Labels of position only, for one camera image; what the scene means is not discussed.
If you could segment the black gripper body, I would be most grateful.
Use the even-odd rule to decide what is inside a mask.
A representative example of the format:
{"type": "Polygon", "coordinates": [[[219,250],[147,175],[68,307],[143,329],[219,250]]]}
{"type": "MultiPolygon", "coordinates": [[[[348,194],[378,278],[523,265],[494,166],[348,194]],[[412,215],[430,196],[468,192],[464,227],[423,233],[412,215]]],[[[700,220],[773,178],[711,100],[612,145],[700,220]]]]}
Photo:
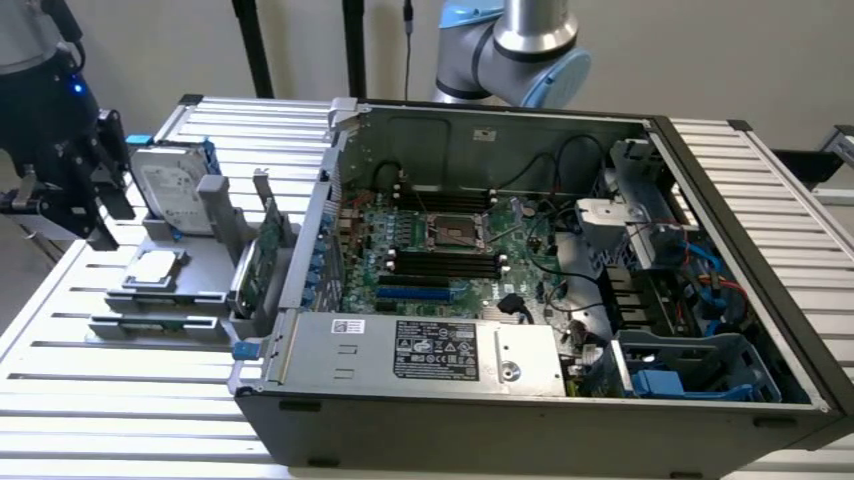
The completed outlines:
{"type": "Polygon", "coordinates": [[[81,74],[37,67],[1,76],[1,149],[28,159],[93,129],[95,96],[81,74]]]}

